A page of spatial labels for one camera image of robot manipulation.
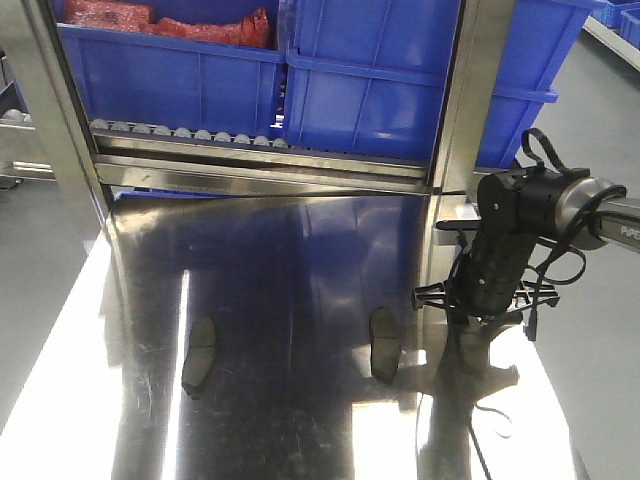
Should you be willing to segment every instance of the blue plastic bin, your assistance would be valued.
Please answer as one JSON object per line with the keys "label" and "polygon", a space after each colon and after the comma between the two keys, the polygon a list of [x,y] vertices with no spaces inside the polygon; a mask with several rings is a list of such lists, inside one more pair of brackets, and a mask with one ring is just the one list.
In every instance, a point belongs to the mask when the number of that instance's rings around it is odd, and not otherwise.
{"label": "blue plastic bin", "polygon": [[[145,0],[156,19],[224,23],[277,0]],[[52,1],[61,18],[63,0]],[[92,118],[269,135],[284,52],[58,24],[82,100]]]}
{"label": "blue plastic bin", "polygon": [[[299,0],[300,55],[444,75],[456,0]],[[582,25],[603,0],[518,0],[498,82],[548,89]]]}
{"label": "blue plastic bin", "polygon": [[622,12],[632,8],[640,8],[637,0],[608,0],[602,10],[595,10],[591,16],[603,25],[615,30],[622,27]]}
{"label": "blue plastic bin", "polygon": [[640,8],[622,12],[620,36],[636,48],[640,48]]}
{"label": "blue plastic bin", "polygon": [[[305,147],[425,165],[432,156],[444,77],[321,61],[287,53],[285,139]],[[557,94],[498,86],[479,157],[509,166],[523,130]]]}

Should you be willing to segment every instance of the black cable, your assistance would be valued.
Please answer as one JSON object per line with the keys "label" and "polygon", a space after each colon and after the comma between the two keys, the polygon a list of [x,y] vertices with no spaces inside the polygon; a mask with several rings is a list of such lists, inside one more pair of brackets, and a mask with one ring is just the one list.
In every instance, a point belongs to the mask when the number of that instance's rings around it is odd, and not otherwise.
{"label": "black cable", "polygon": [[[549,249],[552,249],[552,250],[558,244],[558,242],[554,242],[552,240],[547,240],[545,238],[538,238],[537,243],[538,243],[538,245],[541,245],[543,247],[546,247],[546,248],[549,248]],[[577,248],[569,245],[569,248],[567,249],[567,251],[565,253],[571,253],[571,254],[577,256],[578,258],[580,258],[580,260],[582,261],[582,265],[580,266],[580,270],[574,276],[569,277],[567,279],[563,279],[563,280],[558,280],[558,279],[555,279],[555,278],[549,278],[547,276],[543,277],[543,280],[545,282],[549,283],[550,285],[566,286],[566,285],[571,285],[573,283],[576,283],[578,280],[580,280],[582,278],[582,276],[584,275],[584,272],[587,270],[587,256],[584,254],[584,252],[582,250],[578,250]],[[532,267],[531,265],[527,265],[527,269],[532,270],[536,274],[539,273],[538,269],[536,267]]]}
{"label": "black cable", "polygon": [[467,420],[467,428],[469,429],[469,434],[471,435],[471,440],[473,440],[473,446],[476,449],[476,453],[478,454],[478,459],[480,460],[480,465],[482,465],[482,470],[484,471],[484,476],[487,480],[491,479],[491,472],[489,472],[489,467],[487,467],[487,462],[484,459],[484,455],[480,450],[480,444],[478,443],[478,437],[476,437],[476,431],[473,429],[473,425],[471,424],[471,416]]}
{"label": "black cable", "polygon": [[549,137],[547,137],[542,132],[542,130],[534,127],[522,132],[522,151],[527,157],[531,158],[532,160],[535,160],[536,165],[538,167],[544,168],[544,160],[540,158],[538,155],[536,155],[535,153],[533,153],[533,149],[531,148],[530,137],[534,137],[536,140],[538,140],[538,143],[540,143],[540,145],[542,146],[542,149],[544,150],[544,153],[547,155],[547,158],[551,162],[551,165],[553,165],[553,167],[556,170],[558,170],[558,172],[565,173],[569,171],[569,169],[565,166],[565,164],[562,163],[562,160],[560,160],[560,156],[558,155],[558,152],[556,152],[556,149],[551,144],[551,140],[549,140]]}
{"label": "black cable", "polygon": [[547,270],[560,257],[562,257],[571,246],[571,242],[578,235],[580,230],[589,224],[589,216],[592,215],[598,208],[600,203],[609,197],[620,197],[627,194],[627,189],[623,185],[613,185],[605,188],[591,197],[580,209],[576,212],[574,217],[569,222],[569,225],[562,233],[558,242],[553,247],[549,256],[538,265],[535,270],[538,272],[538,278],[533,291],[533,302],[531,305],[531,314],[529,315],[529,324],[527,325],[527,338],[535,341],[537,335],[538,326],[538,301],[540,297],[540,288],[542,287],[542,281],[546,276]]}
{"label": "black cable", "polygon": [[[513,420],[511,420],[511,417],[509,415],[507,415],[506,413],[504,413],[502,410],[498,410],[497,408],[492,408],[492,407],[483,407],[482,405],[478,405],[477,403],[474,405],[474,407],[477,408],[478,410],[480,410],[481,412],[495,413],[497,415],[500,415],[502,418],[504,418],[505,420],[507,420],[509,422],[509,425],[513,426]],[[504,438],[505,440],[507,440],[507,439],[512,437],[512,435],[503,435],[498,431],[495,431],[495,433],[500,438]]]}

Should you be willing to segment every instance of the metal shelf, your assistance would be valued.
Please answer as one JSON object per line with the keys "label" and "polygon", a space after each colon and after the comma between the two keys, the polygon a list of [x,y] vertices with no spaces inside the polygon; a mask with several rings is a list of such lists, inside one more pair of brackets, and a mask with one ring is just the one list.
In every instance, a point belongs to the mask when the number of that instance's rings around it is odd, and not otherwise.
{"label": "metal shelf", "polygon": [[587,18],[583,28],[629,65],[640,71],[640,50],[593,17]]}

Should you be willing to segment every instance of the stainless steel table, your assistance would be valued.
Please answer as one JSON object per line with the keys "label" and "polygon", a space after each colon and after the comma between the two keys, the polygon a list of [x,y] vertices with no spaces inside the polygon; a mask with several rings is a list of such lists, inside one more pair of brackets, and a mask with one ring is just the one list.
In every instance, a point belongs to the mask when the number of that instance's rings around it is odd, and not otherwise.
{"label": "stainless steel table", "polygon": [[[425,479],[481,479],[469,415],[494,480],[587,478],[520,328],[452,350],[441,311],[413,312],[428,201],[118,202],[0,436],[0,478],[414,479],[418,459]],[[419,417],[419,394],[371,378],[380,306],[403,326],[400,377],[435,379]],[[194,400],[181,370],[204,316],[217,358]],[[477,406],[447,397],[500,368]]]}

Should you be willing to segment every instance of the red plastic bag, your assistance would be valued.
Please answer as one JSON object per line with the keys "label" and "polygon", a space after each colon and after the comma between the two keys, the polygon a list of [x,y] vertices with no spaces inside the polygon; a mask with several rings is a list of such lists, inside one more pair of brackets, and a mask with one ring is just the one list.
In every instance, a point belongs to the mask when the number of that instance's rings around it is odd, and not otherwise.
{"label": "red plastic bag", "polygon": [[204,42],[225,43],[243,47],[267,48],[269,46],[270,27],[267,11],[259,8],[247,15],[240,23],[212,25],[198,23],[189,25],[172,18],[163,18],[156,28],[158,35],[189,38]]}
{"label": "red plastic bag", "polygon": [[153,23],[154,7],[112,0],[67,0],[64,21],[76,25],[140,31],[140,24]]}
{"label": "red plastic bag", "polygon": [[240,45],[244,47],[267,48],[269,36],[269,18],[264,8],[259,8],[240,22]]}
{"label": "red plastic bag", "polygon": [[76,25],[244,47],[269,47],[271,29],[264,8],[247,15],[239,23],[228,25],[190,25],[172,18],[163,18],[154,25],[153,15],[154,8],[150,5],[113,0],[67,0],[64,6],[64,20]]}

